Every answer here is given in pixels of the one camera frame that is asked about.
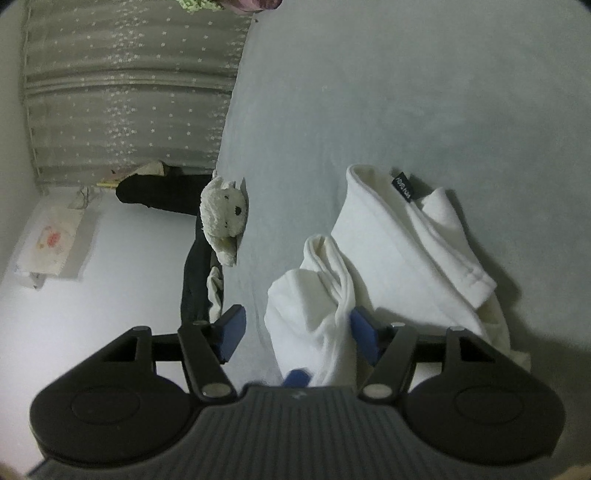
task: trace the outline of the gray star-patterned curtain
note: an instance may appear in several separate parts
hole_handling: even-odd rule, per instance
[[[42,184],[215,167],[250,17],[174,0],[30,0],[24,97]]]

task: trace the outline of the white cloth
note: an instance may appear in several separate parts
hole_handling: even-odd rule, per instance
[[[220,292],[223,290],[223,279],[220,269],[212,267],[207,276],[207,299],[212,306],[209,307],[209,323],[214,323],[222,316],[222,299]]]
[[[265,314],[284,378],[305,368],[312,374],[311,387],[355,385],[353,307],[353,282],[334,241],[320,235],[306,240],[300,268],[271,285]]]
[[[17,270],[59,275],[74,245],[83,215],[83,209],[61,206],[43,209],[17,259]]]
[[[338,291],[319,289],[321,274],[306,273],[313,269],[305,251],[300,269],[288,272],[269,290],[265,324],[281,373],[307,368],[317,385],[341,384],[332,378],[353,378],[349,384],[354,386],[350,363],[336,364],[336,355],[325,354],[325,345],[345,338],[338,349],[340,357],[355,356],[348,319],[354,305],[365,306],[384,323],[402,321],[421,333],[463,326],[528,368],[528,356],[509,348],[508,329],[493,294],[496,284],[470,250],[444,190],[407,203],[392,186],[392,177],[374,167],[351,166],[346,178],[347,196],[332,230],[337,248],[329,258],[332,265],[344,261],[355,301],[348,299],[345,310],[334,301]],[[312,245],[333,245],[329,239],[315,237],[306,242],[308,251],[311,240]],[[331,301],[333,310],[329,310]],[[339,307],[337,322],[334,313]],[[342,331],[326,329],[324,322]],[[332,377],[317,377],[318,372],[329,370],[334,372]],[[417,369],[415,380],[426,376]]]

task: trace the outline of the plush toy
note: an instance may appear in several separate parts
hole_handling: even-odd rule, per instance
[[[246,226],[246,210],[246,199],[236,182],[225,184],[214,171],[212,181],[201,193],[199,211],[205,238],[226,267],[236,264],[236,237]]]

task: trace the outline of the green plant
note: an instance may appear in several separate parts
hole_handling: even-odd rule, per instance
[[[202,9],[221,10],[222,6],[213,0],[177,0],[181,7],[188,12],[197,12]]]

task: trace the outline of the clothing label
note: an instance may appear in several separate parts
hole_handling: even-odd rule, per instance
[[[414,197],[414,189],[404,173],[400,172],[400,174],[393,179],[392,187],[397,189],[399,194],[402,195],[408,203],[412,201]]]

